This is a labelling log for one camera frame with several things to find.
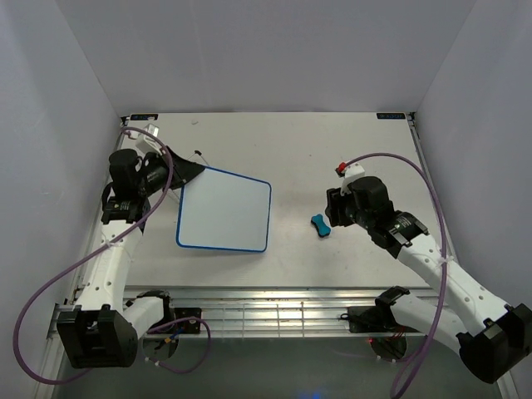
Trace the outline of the blue bone-shaped whiteboard eraser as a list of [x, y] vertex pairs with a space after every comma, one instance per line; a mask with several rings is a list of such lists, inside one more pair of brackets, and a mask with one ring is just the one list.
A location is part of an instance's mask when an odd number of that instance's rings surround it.
[[320, 239], [327, 238], [331, 233], [331, 228], [325, 223], [322, 214], [315, 214], [310, 219], [311, 225], [315, 228]]

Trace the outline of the blue-framed whiteboard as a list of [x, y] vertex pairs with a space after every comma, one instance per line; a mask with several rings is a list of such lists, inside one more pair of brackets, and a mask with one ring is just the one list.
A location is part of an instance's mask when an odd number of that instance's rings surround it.
[[207, 166], [181, 189], [175, 241], [185, 249], [263, 253], [271, 208], [269, 182]]

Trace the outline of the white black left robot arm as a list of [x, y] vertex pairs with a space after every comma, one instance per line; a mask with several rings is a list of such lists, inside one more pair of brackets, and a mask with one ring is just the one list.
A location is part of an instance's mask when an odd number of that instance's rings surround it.
[[169, 187], [182, 188], [205, 169], [178, 155], [166, 158], [157, 152], [138, 156], [133, 149], [109, 157], [111, 182], [102, 195], [101, 244], [86, 286], [74, 308], [60, 313], [57, 331], [70, 364], [75, 369], [129, 367], [138, 342], [154, 328], [178, 331], [170, 295], [163, 290], [142, 293], [124, 301], [127, 274], [145, 230], [149, 198]]

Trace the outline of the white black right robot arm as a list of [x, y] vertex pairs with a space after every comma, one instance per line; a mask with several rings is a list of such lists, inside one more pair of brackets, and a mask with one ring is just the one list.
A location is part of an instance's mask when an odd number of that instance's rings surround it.
[[531, 311], [491, 293], [457, 262], [444, 258], [427, 227], [414, 215], [396, 210], [387, 187], [375, 176], [354, 175], [327, 191], [325, 214], [332, 227], [357, 224], [435, 292], [440, 307], [420, 300], [411, 290], [393, 286], [352, 325], [391, 331], [411, 328], [447, 346], [467, 369], [486, 383], [497, 382], [531, 352]]

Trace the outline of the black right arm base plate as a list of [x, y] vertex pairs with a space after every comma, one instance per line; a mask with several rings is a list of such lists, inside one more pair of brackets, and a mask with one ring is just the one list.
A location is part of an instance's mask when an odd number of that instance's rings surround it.
[[377, 306], [351, 306], [339, 319], [348, 323], [351, 333], [417, 333], [414, 328], [393, 322], [383, 316]]

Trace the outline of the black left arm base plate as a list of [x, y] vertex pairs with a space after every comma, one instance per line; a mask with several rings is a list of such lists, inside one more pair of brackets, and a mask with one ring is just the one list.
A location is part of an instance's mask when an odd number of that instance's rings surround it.
[[[201, 318], [201, 308], [172, 308], [174, 319], [182, 318]], [[201, 324], [196, 320], [181, 321], [167, 329], [167, 332], [171, 335], [198, 335], [201, 330]]]

